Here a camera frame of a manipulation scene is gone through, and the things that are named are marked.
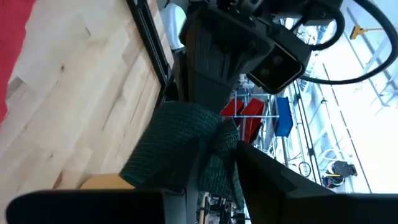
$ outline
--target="black plastic part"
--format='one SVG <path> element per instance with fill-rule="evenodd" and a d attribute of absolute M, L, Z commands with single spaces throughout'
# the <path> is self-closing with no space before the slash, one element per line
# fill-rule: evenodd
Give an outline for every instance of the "black plastic part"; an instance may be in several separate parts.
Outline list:
<path fill-rule="evenodd" d="M 293 32 L 275 25 L 269 34 L 275 41 L 272 52 L 248 75 L 265 92 L 276 94 L 305 72 L 312 46 L 305 44 Z"/>
<path fill-rule="evenodd" d="M 156 109 L 166 99 L 165 90 L 172 76 L 172 71 L 164 54 L 147 0 L 126 0 L 126 2 L 159 79 L 160 92 L 155 105 Z"/>
<path fill-rule="evenodd" d="M 182 98 L 219 113 L 239 74 L 256 68 L 274 48 L 268 31 L 268 24 L 210 5 L 191 15 L 180 34 L 187 50 Z"/>

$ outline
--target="black bar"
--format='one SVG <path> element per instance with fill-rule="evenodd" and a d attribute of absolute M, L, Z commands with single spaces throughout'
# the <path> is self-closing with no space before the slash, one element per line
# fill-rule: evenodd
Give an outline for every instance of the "black bar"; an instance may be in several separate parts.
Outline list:
<path fill-rule="evenodd" d="M 161 85 L 161 94 L 170 77 L 171 69 L 163 51 L 162 43 L 146 0 L 126 0 L 134 21 L 137 24 L 141 39 L 144 42 L 149 58 Z"/>

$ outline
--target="black cable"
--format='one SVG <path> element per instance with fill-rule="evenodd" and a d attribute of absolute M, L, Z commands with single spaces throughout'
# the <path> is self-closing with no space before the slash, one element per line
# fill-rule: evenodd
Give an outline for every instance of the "black cable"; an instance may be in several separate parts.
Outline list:
<path fill-rule="evenodd" d="M 382 11 L 377 6 L 375 6 L 373 3 L 369 2 L 368 0 L 354 0 L 354 1 L 358 3 L 362 8 L 364 8 L 370 15 L 372 15 L 373 18 L 375 18 L 378 21 L 378 23 L 380 23 L 381 27 L 386 32 L 391 43 L 391 53 L 388 56 L 387 60 L 383 62 L 380 66 L 375 68 L 374 70 L 358 78 L 352 78 L 348 80 L 322 80 L 318 78 L 302 76 L 300 77 L 302 80 L 313 83 L 326 84 L 326 85 L 345 85 L 345 84 L 357 83 L 377 75 L 378 73 L 386 69 L 388 66 L 390 66 L 397 59 L 398 34 L 395 27 L 391 24 L 390 20 L 387 18 L 386 15 L 382 13 Z"/>

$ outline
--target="wooden floor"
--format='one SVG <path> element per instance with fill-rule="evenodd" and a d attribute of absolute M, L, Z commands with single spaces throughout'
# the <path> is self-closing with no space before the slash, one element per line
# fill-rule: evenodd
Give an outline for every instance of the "wooden floor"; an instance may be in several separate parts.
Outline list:
<path fill-rule="evenodd" d="M 0 132 L 0 223 L 20 194 L 119 172 L 160 89 L 125 0 L 37 0 L 26 29 Z"/>

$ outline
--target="yellow object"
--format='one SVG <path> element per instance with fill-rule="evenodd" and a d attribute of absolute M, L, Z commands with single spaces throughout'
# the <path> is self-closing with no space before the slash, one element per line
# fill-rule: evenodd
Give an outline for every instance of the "yellow object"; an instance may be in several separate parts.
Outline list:
<path fill-rule="evenodd" d="M 119 174 L 101 174 L 90 177 L 80 189 L 134 189 Z"/>
<path fill-rule="evenodd" d="M 384 30 L 384 29 L 383 28 L 363 29 L 359 25 L 355 25 L 353 30 L 351 31 L 351 35 L 349 36 L 349 38 L 351 40 L 354 40 L 357 36 L 362 35 L 365 32 L 371 31 L 371 30 Z"/>

